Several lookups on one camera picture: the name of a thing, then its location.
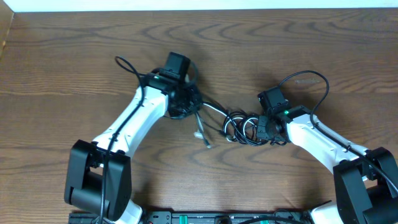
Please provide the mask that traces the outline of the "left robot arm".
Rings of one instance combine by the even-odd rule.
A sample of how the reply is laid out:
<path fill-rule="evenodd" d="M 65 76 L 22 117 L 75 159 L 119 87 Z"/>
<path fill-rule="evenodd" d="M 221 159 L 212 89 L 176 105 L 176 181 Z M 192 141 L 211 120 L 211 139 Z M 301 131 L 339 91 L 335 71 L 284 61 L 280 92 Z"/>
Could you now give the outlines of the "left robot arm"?
<path fill-rule="evenodd" d="M 77 140 L 70 150 L 64 201 L 85 211 L 70 223 L 139 223 L 143 210 L 131 200 L 131 160 L 151 127 L 165 115 L 184 119 L 200 109 L 196 65 L 170 52 L 166 63 L 147 74 L 125 58 L 115 62 L 137 77 L 136 94 L 119 117 L 94 140 Z"/>

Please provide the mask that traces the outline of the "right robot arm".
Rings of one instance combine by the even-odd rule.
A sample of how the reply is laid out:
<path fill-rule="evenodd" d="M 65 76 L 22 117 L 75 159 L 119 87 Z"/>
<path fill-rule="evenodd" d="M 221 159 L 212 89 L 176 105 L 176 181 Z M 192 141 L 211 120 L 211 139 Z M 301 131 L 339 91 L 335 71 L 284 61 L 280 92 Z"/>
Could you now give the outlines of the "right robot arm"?
<path fill-rule="evenodd" d="M 257 138 L 299 146 L 333 174 L 336 200 L 311 209 L 313 223 L 397 223 L 397 163 L 390 151 L 345 139 L 306 107 L 291 107 L 279 87 L 257 97 L 264 110 Z"/>

